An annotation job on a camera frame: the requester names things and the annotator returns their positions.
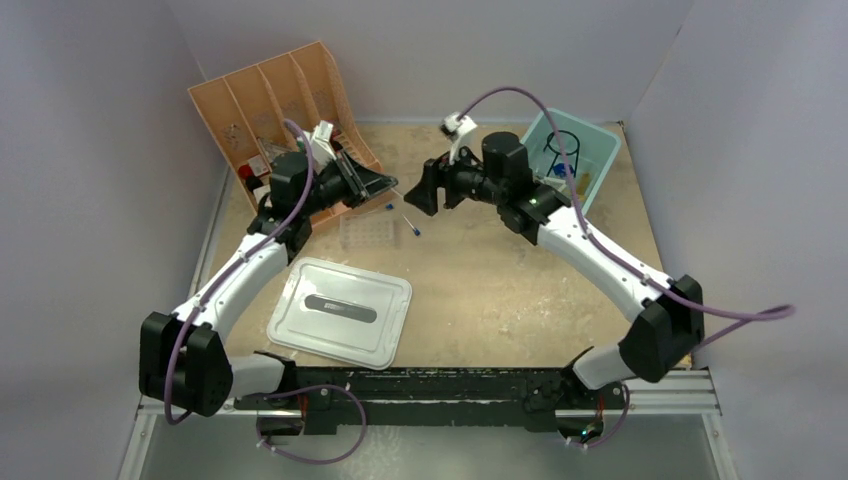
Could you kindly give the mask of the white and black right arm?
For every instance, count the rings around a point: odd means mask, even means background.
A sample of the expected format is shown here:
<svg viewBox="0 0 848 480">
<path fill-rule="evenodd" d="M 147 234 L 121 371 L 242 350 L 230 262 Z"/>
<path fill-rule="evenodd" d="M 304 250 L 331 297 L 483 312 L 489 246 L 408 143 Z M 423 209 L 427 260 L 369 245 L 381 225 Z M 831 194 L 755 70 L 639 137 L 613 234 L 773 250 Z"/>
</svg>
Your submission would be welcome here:
<svg viewBox="0 0 848 480">
<path fill-rule="evenodd" d="M 567 366 L 561 392 L 569 404 L 584 407 L 601 387 L 622 380 L 657 383 L 700 344 L 702 315 L 671 298 L 698 299 L 695 280 L 673 280 L 648 266 L 631 272 L 602 253 L 580 226 L 571 201 L 535 179 L 525 147 L 484 146 L 482 154 L 481 161 L 471 153 L 455 163 L 445 156 L 427 160 L 404 200 L 428 216 L 464 200 L 495 206 L 510 231 L 566 260 L 630 322 L 616 345 L 591 348 Z"/>
</svg>

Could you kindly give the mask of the blue hexagonal plastic piece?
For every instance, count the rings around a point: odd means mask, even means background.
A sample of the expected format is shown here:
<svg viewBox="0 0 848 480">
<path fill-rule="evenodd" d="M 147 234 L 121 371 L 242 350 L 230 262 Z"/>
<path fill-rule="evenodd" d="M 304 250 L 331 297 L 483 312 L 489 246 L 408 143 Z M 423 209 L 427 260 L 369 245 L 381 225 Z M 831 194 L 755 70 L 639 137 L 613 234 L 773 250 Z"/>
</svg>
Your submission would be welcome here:
<svg viewBox="0 0 848 480">
<path fill-rule="evenodd" d="M 565 179 L 568 175 L 574 176 L 574 167 L 567 163 L 558 163 L 552 167 L 551 174 L 560 179 Z"/>
</svg>

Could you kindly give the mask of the clear test tube rack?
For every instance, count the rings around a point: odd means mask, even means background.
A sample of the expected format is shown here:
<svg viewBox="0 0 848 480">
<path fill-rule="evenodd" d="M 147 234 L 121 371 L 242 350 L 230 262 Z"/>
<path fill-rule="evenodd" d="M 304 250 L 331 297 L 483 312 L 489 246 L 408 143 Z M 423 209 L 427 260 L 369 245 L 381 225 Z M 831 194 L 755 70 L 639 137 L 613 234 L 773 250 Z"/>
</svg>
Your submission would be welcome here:
<svg viewBox="0 0 848 480">
<path fill-rule="evenodd" d="M 343 249 L 395 247 L 395 222 L 391 218 L 344 219 L 339 229 L 339 242 Z"/>
</svg>

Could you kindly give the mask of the blue-capped test tube angled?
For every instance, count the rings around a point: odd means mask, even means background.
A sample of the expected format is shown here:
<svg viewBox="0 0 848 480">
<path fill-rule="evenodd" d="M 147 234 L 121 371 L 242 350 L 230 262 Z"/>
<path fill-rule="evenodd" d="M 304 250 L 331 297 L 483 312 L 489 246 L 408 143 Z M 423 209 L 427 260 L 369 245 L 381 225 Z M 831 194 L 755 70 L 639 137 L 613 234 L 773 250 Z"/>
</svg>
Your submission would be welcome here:
<svg viewBox="0 0 848 480">
<path fill-rule="evenodd" d="M 410 220 L 410 218 L 406 214 L 401 213 L 401 218 L 407 224 L 407 226 L 412 231 L 414 236 L 419 237 L 421 235 L 420 229 L 415 224 L 412 223 L 412 221 Z"/>
</svg>

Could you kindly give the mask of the brown test tube brush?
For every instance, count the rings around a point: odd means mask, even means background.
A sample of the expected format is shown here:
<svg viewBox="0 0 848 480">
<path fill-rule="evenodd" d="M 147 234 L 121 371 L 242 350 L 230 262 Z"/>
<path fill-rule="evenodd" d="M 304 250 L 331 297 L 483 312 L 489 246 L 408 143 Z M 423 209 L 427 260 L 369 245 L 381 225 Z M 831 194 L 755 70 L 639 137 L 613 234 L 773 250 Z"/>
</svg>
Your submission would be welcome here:
<svg viewBox="0 0 848 480">
<path fill-rule="evenodd" d="M 587 193 L 590 190 L 592 176 L 589 172 L 583 172 L 575 177 L 575 188 L 578 199 L 581 203 L 586 201 Z"/>
</svg>

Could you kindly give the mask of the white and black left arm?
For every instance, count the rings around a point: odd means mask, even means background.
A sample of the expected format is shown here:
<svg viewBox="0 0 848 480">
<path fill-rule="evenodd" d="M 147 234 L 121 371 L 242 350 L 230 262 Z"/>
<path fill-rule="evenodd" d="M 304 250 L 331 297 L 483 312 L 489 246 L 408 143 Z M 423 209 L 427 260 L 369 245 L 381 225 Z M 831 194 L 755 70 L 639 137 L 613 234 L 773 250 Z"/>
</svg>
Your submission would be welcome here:
<svg viewBox="0 0 848 480">
<path fill-rule="evenodd" d="M 269 190 L 224 266 L 183 304 L 142 322 L 141 394 L 163 402 L 171 425 L 191 414 L 211 417 L 231 398 L 259 394 L 272 408 L 292 405 L 298 382 L 285 373 L 289 361 L 260 351 L 231 358 L 226 339 L 265 285 L 303 249 L 314 215 L 337 204 L 359 207 L 397 184 L 345 152 L 325 166 L 302 151 L 278 157 Z"/>
</svg>

